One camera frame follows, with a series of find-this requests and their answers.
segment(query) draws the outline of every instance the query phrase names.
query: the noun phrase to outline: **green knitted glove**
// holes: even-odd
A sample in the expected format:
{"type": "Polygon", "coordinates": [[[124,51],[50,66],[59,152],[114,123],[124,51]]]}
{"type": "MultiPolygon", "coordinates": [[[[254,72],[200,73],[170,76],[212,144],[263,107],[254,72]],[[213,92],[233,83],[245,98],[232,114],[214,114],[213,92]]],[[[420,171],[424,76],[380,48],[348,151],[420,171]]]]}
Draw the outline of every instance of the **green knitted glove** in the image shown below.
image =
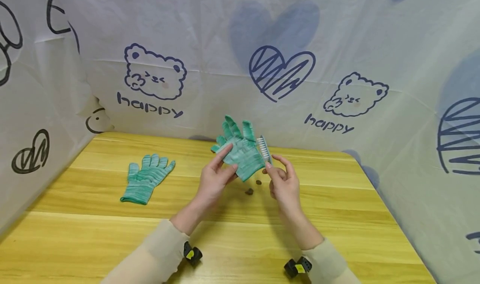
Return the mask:
{"type": "Polygon", "coordinates": [[[167,167],[168,158],[158,158],[157,154],[145,155],[142,160],[142,169],[138,170],[138,164],[130,163],[128,168],[128,186],[120,198],[122,202],[132,202],[146,205],[150,199],[153,189],[175,167],[175,161],[171,161],[167,167]]]}
{"type": "Polygon", "coordinates": [[[229,165],[237,164],[237,176],[245,182],[257,170],[265,167],[265,161],[256,147],[252,124],[247,120],[243,121],[242,135],[237,124],[226,115],[222,127],[225,136],[217,137],[218,144],[212,146],[212,152],[218,153],[222,148],[233,143],[232,150],[223,158],[223,161],[229,165]]]}

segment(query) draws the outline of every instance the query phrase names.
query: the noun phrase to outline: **sleeve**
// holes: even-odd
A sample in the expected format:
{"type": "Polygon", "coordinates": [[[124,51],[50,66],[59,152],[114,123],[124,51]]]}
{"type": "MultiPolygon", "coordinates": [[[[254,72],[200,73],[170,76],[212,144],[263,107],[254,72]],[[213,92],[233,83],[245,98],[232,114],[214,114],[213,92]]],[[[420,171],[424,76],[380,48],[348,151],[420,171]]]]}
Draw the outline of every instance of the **sleeve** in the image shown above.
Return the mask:
{"type": "Polygon", "coordinates": [[[303,251],[303,256],[312,263],[312,269],[308,273],[312,284],[360,284],[345,259],[328,239],[314,249],[303,251]]]}
{"type": "Polygon", "coordinates": [[[169,220],[162,220],[143,243],[101,283],[164,283],[177,271],[183,259],[183,245],[187,240],[189,236],[177,230],[169,220]]]}

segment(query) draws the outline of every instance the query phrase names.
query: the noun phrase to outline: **left hand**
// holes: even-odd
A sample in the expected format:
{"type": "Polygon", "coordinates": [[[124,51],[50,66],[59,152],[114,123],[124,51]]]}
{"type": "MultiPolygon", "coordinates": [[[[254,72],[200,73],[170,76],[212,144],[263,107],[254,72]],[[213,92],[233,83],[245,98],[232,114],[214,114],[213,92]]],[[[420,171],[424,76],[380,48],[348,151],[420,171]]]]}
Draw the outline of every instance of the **left hand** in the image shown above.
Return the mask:
{"type": "Polygon", "coordinates": [[[206,208],[211,208],[220,199],[225,186],[237,178],[237,164],[222,168],[223,158],[231,151],[233,145],[230,144],[222,151],[218,152],[215,158],[202,169],[200,184],[198,186],[195,201],[201,203],[206,208]]]}

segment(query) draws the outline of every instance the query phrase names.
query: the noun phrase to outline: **wooden table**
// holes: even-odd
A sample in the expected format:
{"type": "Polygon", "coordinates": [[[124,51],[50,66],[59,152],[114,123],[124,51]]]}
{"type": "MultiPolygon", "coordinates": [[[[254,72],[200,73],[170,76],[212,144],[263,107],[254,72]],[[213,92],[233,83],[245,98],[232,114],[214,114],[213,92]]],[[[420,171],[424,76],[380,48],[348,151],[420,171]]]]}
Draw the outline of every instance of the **wooden table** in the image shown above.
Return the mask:
{"type": "MultiPolygon", "coordinates": [[[[99,283],[154,229],[194,195],[211,142],[103,133],[3,234],[0,283],[99,283]],[[130,162],[145,154],[175,169],[148,205],[122,203],[130,162]]],[[[361,168],[341,152],[271,148],[291,160],[306,215],[329,237],[364,284],[435,283],[361,168]]],[[[203,252],[182,262],[169,283],[254,284],[289,281],[283,265],[300,252],[281,225],[268,176],[236,180],[190,242],[203,252]],[[260,179],[262,185],[256,185],[260,179]],[[252,187],[252,196],[244,192],[252,187]]]]}

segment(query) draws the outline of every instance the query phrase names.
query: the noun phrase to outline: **fabric backdrop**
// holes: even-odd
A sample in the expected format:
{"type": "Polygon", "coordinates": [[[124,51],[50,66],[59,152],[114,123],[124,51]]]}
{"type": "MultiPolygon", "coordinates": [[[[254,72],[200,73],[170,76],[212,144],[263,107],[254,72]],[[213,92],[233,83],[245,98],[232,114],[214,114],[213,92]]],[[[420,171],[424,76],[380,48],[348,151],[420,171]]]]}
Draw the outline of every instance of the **fabric backdrop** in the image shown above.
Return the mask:
{"type": "Polygon", "coordinates": [[[0,0],[0,25],[0,226],[94,133],[230,114],[353,155],[439,283],[480,278],[478,0],[0,0]]]}

